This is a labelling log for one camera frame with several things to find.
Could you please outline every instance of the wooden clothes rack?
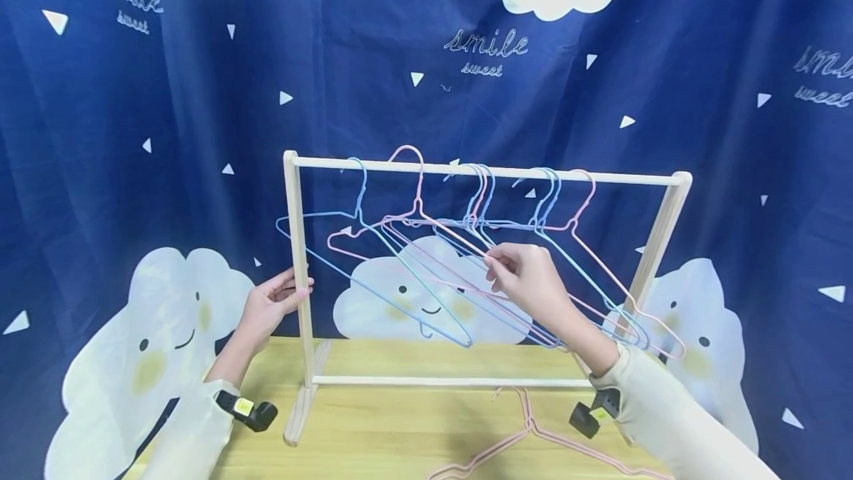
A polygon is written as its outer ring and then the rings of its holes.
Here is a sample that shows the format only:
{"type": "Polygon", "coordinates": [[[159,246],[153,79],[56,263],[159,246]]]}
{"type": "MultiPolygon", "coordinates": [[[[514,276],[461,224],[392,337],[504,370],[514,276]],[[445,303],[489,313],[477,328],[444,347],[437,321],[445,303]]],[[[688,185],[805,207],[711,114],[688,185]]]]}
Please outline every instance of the wooden clothes rack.
{"type": "MultiPolygon", "coordinates": [[[[314,167],[315,169],[331,170],[361,170],[361,164],[368,171],[395,173],[433,173],[433,175],[477,176],[478,173],[466,165],[410,164],[402,161],[356,161],[346,159],[303,158],[295,150],[287,150],[284,159],[285,193],[287,194],[287,210],[290,216],[290,235],[292,240],[293,270],[296,276],[296,288],[308,287],[307,252],[305,252],[305,229],[302,211],[302,186],[299,181],[299,167],[314,167]]],[[[556,171],[561,181],[589,182],[587,176],[579,172],[556,171]]],[[[489,167],[489,175],[512,179],[550,179],[542,170],[507,169],[507,167],[489,167]]],[[[646,249],[640,258],[640,264],[631,281],[629,292],[642,306],[642,301],[649,294],[649,288],[658,271],[663,252],[672,237],[675,223],[678,221],[681,208],[690,191],[692,176],[690,173],[679,171],[672,176],[616,175],[616,173],[590,173],[596,184],[638,184],[638,186],[666,187],[663,200],[658,209],[655,223],[646,249]]],[[[626,297],[627,311],[634,313],[635,307],[626,297]]],[[[314,349],[314,332],[311,324],[310,300],[305,300],[298,308],[299,336],[302,339],[304,357],[304,384],[298,391],[296,403],[293,405],[290,418],[284,430],[284,440],[290,446],[296,446],[302,437],[302,430],[307,422],[311,404],[320,385],[383,385],[383,386],[440,386],[453,388],[548,388],[587,390],[592,385],[587,379],[491,379],[491,378],[432,378],[432,377],[389,377],[389,376],[347,376],[325,375],[324,367],[331,348],[331,341],[322,341],[314,349]]],[[[619,324],[627,325],[624,319],[619,324]]],[[[575,356],[575,361],[584,374],[589,375],[589,368],[575,356]]],[[[632,444],[629,437],[625,441],[632,444]]]]}

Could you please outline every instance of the wooden table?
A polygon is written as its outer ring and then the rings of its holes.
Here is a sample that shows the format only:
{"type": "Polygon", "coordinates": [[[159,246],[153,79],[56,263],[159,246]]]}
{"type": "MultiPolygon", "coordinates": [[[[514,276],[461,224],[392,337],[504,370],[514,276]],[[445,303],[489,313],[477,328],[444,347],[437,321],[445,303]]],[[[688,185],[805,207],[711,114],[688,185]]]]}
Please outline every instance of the wooden table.
{"type": "MultiPolygon", "coordinates": [[[[282,431],[301,385],[298,339],[274,338],[253,362],[242,392],[271,401],[279,417],[254,434],[236,425],[213,480],[423,480],[450,462],[478,452],[522,428],[521,403],[511,390],[321,387],[298,447],[282,431]]],[[[565,354],[536,346],[346,341],[332,344],[325,373],[388,376],[583,378],[565,354]]],[[[587,440],[568,424],[591,392],[533,390],[533,413],[545,430],[582,442],[627,467],[664,471],[638,447],[628,447],[610,424],[587,440]]],[[[145,453],[126,476],[138,479],[145,453]]],[[[528,436],[479,467],[472,480],[626,479],[608,464],[528,436]]],[[[645,479],[646,476],[633,476],[645,479]]]]}

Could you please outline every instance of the sleeve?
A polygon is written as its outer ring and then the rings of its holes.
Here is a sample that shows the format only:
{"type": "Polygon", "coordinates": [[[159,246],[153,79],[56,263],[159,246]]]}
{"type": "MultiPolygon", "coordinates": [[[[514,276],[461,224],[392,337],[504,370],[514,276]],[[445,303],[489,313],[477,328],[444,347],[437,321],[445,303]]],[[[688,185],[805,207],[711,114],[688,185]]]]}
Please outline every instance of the sleeve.
{"type": "Polygon", "coordinates": [[[155,439],[140,480],[208,480],[234,423],[215,403],[220,390],[240,395],[234,385],[218,380],[198,384],[181,397],[155,439]]]}
{"type": "Polygon", "coordinates": [[[660,362],[637,347],[618,347],[616,364],[590,381],[597,390],[619,390],[616,422],[675,480],[779,480],[660,362]]]}

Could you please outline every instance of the rack top bar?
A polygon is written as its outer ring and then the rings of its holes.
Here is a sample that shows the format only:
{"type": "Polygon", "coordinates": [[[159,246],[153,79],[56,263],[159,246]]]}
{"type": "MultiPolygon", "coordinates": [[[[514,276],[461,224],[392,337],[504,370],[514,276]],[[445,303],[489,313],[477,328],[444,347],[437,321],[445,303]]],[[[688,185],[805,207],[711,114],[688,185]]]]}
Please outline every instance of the rack top bar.
{"type": "MultiPolygon", "coordinates": [[[[368,171],[385,171],[391,173],[419,173],[431,175],[462,175],[477,176],[475,170],[466,165],[410,164],[403,161],[367,161],[363,160],[368,171]]],[[[361,166],[352,160],[333,158],[302,158],[293,156],[293,164],[297,167],[314,167],[315,169],[361,170],[361,166]]],[[[489,167],[494,176],[501,178],[550,179],[545,172],[536,169],[509,169],[509,167],[489,167]]],[[[580,172],[556,171],[563,181],[586,182],[589,179],[580,172]]],[[[595,183],[640,184],[641,186],[678,186],[692,180],[690,173],[678,172],[672,176],[617,175],[617,173],[590,173],[595,183]]]]}

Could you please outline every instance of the rack bottom bar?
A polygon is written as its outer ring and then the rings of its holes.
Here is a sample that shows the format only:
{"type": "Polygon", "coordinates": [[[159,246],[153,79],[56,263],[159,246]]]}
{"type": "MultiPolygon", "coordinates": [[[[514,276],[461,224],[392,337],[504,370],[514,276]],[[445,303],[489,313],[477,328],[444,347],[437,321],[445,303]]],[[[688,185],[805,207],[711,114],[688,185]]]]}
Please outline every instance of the rack bottom bar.
{"type": "Polygon", "coordinates": [[[443,379],[398,376],[334,376],[318,374],[313,379],[319,385],[388,385],[425,387],[523,387],[541,389],[591,390],[587,379],[443,379]]]}

